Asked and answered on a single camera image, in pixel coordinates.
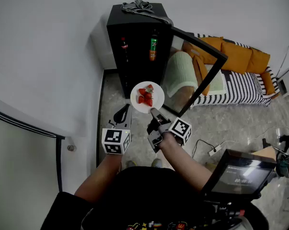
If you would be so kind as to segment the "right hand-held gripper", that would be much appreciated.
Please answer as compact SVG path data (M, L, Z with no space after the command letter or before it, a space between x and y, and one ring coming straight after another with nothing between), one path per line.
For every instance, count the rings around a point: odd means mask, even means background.
M171 122L156 108L151 108L150 113L153 119L148 125L147 132L149 143L155 153L160 150L159 144L166 132L171 133L180 146L186 145L192 134L192 126L189 123L178 117Z

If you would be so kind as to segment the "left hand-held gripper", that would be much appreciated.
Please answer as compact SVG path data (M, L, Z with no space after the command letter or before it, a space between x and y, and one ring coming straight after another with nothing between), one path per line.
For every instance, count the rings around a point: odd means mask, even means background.
M131 143L132 107L125 104L102 130L102 146L106 154L124 155Z

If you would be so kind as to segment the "white round plate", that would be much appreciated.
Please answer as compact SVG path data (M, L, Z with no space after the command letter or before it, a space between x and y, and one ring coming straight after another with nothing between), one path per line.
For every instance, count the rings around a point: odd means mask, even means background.
M138 103L139 96L140 96L139 89L145 88L150 84L153 86L152 107L150 107L149 105L144 104L144 103L140 103L140 104ZM143 82L138 83L132 89L131 94L130 94L130 101L131 101L132 106L137 111L139 111L141 113L148 114L148 113L150 113L151 108L156 108L157 110L159 110L162 107L162 105L164 103L164 92L158 84L156 84L152 81L143 81Z

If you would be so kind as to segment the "black mini fridge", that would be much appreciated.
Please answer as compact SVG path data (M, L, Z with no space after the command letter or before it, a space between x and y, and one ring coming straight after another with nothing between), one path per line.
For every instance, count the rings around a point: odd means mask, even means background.
M196 37L196 34L174 27L160 3L136 1L114 5L106 27L124 96L130 100L131 91L138 83L152 81L164 92L162 107L177 116L192 108L191 105L227 60L225 54ZM155 61L150 61L150 39L154 29L158 32L157 56ZM123 59L121 37L125 37L128 44L128 63ZM192 59L198 56L208 74L196 90L182 87L173 97L169 97L163 84L164 76L169 58L177 51L188 53Z

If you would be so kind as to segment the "person's left forearm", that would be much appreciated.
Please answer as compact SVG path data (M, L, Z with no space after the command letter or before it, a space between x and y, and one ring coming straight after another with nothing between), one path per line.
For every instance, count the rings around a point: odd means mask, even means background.
M97 169L80 185L75 196L90 203L98 202L118 173L122 155L108 154Z

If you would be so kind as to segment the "person's right forearm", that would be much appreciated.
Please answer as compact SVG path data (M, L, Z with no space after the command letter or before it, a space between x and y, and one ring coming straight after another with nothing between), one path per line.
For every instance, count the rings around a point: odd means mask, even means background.
M163 133L160 150L171 164L193 188L201 191L212 175L206 167L195 161L176 141L170 132Z

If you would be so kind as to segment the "white power strip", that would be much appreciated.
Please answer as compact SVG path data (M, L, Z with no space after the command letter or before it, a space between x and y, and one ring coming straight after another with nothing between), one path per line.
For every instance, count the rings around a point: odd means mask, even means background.
M209 156L213 156L214 154L216 154L218 151L221 150L221 145L217 145L215 148L213 148L211 151L208 152Z

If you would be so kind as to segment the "pale knit pillow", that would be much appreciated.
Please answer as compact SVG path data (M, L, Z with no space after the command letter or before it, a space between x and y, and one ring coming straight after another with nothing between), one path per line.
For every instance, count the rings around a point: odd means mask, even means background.
M226 93L226 81L221 70L218 71L213 80L209 83L209 90L207 96L209 95L224 95Z

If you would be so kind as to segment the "green and orange soda bottle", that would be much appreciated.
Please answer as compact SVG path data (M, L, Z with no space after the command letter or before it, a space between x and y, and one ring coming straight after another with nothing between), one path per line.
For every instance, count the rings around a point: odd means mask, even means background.
M156 29L152 30L150 39L149 60L155 61L157 56L158 32Z

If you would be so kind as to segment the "dark cola bottle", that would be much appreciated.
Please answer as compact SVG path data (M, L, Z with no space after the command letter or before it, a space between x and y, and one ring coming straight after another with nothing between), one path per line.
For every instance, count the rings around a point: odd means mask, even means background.
M122 48L123 59L126 63L128 63L128 53L127 53L128 44L126 42L125 37L121 37L121 48Z

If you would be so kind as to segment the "person's black shirt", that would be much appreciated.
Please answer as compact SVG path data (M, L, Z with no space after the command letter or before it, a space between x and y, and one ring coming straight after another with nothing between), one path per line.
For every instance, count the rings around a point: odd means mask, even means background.
M131 167L115 176L102 198L89 203L57 195L41 230L269 230L253 204L237 222L212 223L214 208L171 169Z

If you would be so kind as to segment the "orange striped sofa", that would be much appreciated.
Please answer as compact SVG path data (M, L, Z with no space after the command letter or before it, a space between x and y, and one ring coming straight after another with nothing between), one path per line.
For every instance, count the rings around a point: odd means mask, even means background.
M251 47L234 42L223 37L212 37L205 34L196 34L196 37L202 41L208 43L214 48L221 51L222 41L233 43L235 45L248 48ZM203 106L203 105L228 105L228 104L260 104L269 106L271 100L276 98L280 92L277 85L277 80L269 67L267 66L265 72L269 72L273 85L275 87L275 94L267 95L266 89L261 78L261 74L245 72L244 74L236 73L229 70L222 70L222 74L226 81L226 93L224 95L209 95L207 96L209 87L207 87L201 95L191 105Z

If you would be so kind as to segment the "black monitor screen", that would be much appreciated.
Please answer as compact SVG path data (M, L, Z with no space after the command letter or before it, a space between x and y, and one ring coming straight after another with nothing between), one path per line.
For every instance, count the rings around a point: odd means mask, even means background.
M259 199L276 165L273 158L226 149L201 194L227 203Z

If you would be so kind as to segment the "black framed door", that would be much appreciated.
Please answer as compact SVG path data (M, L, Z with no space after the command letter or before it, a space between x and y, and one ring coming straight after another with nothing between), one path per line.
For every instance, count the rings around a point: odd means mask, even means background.
M0 230L40 230L58 192L56 140L0 120Z

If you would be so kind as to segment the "small orange cushion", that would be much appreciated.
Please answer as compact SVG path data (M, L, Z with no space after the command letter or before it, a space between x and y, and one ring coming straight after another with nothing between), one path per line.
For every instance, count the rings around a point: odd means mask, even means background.
M271 94L275 94L275 87L273 85L271 76L269 72L264 72L261 74L261 78L263 80L265 89L266 89L266 94L267 95L271 95Z

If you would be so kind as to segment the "wooden chair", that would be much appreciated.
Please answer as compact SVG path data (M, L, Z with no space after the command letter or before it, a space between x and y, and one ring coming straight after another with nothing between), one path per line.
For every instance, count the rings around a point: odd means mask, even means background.
M269 158L274 162L277 162L277 156L274 147L266 141L265 138L262 139L263 148L261 150L252 152L252 155L261 156L264 158Z

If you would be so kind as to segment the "green and red tool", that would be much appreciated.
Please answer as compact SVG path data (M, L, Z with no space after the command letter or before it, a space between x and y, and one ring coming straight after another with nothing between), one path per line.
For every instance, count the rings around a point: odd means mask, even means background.
M283 152L277 153L276 172L279 177L289 178L289 155Z

